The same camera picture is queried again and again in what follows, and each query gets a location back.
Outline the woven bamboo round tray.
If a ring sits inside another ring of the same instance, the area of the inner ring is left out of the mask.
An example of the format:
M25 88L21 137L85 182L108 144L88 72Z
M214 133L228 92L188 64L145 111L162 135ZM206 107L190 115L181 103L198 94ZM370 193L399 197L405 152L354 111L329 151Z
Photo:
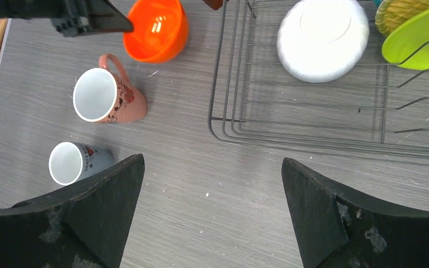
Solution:
M384 0L377 4L375 25L385 37L412 17L429 9L429 0Z

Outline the small blue-handled cup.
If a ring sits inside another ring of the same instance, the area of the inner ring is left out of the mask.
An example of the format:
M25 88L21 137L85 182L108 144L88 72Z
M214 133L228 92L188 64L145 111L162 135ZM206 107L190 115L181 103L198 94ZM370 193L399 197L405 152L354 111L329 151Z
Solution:
M77 142L62 142L49 157L49 172L54 182L67 186L85 179L115 164L107 149Z

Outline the orange bowl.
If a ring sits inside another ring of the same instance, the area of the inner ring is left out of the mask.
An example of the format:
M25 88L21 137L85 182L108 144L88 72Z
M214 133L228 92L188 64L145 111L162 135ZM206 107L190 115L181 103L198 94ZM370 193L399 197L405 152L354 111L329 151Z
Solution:
M188 17L179 0L139 0L128 13L134 30L124 33L127 54L136 61L160 64L184 49L189 35Z

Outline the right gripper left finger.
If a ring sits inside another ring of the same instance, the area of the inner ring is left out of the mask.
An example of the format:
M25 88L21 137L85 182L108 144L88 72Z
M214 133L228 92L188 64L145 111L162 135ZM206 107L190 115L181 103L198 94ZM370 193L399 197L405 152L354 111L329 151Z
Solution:
M0 267L119 267L145 172L141 154L0 208Z

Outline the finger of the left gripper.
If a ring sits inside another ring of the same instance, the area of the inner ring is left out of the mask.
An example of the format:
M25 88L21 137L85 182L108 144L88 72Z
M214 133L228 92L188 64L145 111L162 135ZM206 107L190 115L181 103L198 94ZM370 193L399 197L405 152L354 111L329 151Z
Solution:
M0 0L0 18L49 18L64 37L132 32L132 22L107 0Z

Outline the white ceramic bowl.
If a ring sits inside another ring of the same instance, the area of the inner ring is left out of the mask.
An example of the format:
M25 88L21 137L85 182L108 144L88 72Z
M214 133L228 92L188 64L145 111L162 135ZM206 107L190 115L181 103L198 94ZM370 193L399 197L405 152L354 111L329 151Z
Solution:
M325 83L359 62L369 35L369 21L358 1L299 1L282 19L277 53L293 77Z

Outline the pink patterned mug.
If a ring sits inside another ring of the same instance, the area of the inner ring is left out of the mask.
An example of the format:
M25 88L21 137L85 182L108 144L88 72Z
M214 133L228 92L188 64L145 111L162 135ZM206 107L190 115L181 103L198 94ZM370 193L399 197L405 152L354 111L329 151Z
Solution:
M129 123L143 119L145 95L130 83L128 73L113 54L103 54L99 67L85 71L73 90L73 107L86 122Z

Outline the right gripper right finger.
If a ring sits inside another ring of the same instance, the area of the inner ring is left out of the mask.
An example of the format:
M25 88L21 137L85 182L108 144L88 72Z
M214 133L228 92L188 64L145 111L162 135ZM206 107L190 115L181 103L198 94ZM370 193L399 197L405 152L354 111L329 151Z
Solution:
M429 267L429 211L334 181L295 159L282 181L304 267Z

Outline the lime green plate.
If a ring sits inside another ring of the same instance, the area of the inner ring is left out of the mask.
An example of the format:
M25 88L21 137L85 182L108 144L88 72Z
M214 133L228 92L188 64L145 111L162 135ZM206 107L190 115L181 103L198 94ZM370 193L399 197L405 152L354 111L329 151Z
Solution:
M383 43L382 56L401 68L429 69L429 9L392 31Z

